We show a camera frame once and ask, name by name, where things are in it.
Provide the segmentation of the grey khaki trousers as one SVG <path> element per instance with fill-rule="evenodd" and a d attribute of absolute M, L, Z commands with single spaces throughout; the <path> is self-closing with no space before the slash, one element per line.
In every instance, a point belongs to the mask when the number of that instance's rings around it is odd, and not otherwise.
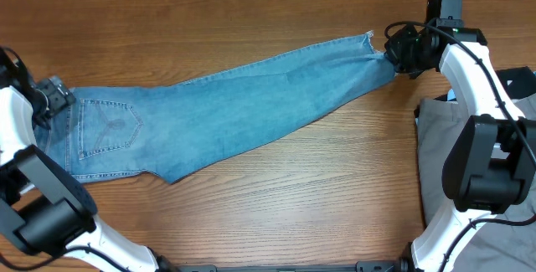
<path fill-rule="evenodd" d="M 444 162 L 466 122 L 456 102 L 424 99 L 417 121 L 420 190 L 425 221 L 443 203 Z M 535 225 L 512 227 L 485 223 L 457 256 L 460 272 L 532 272 L 535 270 Z"/>

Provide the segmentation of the light blue garment in pile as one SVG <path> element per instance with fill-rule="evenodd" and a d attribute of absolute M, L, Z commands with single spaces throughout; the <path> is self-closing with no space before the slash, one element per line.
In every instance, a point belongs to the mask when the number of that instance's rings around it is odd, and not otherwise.
<path fill-rule="evenodd" d="M 456 95 L 453 90 L 449 90 L 446 94 L 447 101 L 456 101 Z"/>

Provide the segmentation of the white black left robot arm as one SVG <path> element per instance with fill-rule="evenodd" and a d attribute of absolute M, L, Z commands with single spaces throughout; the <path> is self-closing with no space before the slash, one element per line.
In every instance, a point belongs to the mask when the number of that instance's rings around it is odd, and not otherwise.
<path fill-rule="evenodd" d="M 98 215 L 88 191 L 41 151 L 36 127 L 75 103 L 58 78 L 35 82 L 16 52 L 1 48 L 1 234 L 42 266 L 68 257 L 100 271 L 174 271 L 164 256 L 135 244 Z"/>

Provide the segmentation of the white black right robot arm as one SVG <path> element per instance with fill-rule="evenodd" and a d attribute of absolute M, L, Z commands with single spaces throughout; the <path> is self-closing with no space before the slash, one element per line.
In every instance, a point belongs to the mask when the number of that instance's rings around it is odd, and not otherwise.
<path fill-rule="evenodd" d="M 535 175 L 535 123 L 509 98 L 487 40 L 461 19 L 462 0 L 427 0 L 423 23 L 400 21 L 384 45 L 395 70 L 414 79 L 436 69 L 449 81 L 466 124 L 442 168 L 443 203 L 393 271 L 448 271 L 486 223 L 528 196 Z"/>

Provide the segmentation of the black garment in pile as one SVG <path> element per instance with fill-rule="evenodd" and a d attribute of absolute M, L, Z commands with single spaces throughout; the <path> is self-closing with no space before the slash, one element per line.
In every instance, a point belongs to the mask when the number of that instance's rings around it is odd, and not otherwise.
<path fill-rule="evenodd" d="M 528 66 L 499 70 L 497 77 L 512 100 L 535 93 L 535 73 Z"/>

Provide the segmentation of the light blue denim jeans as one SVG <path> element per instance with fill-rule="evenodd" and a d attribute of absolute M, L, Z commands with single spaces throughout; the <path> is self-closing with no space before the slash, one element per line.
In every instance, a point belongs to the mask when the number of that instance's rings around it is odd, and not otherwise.
<path fill-rule="evenodd" d="M 278 140 L 394 76 L 365 33 L 176 85 L 78 87 L 75 103 L 34 134 L 79 182 L 150 172 L 171 183 Z"/>

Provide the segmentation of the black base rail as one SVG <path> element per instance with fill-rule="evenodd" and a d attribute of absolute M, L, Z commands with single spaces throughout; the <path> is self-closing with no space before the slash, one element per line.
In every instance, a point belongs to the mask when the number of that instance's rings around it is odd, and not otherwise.
<path fill-rule="evenodd" d="M 415 268 L 406 259 L 358 261 L 356 264 L 279 265 L 217 267 L 215 265 L 178 266 L 180 272 L 410 272 Z"/>

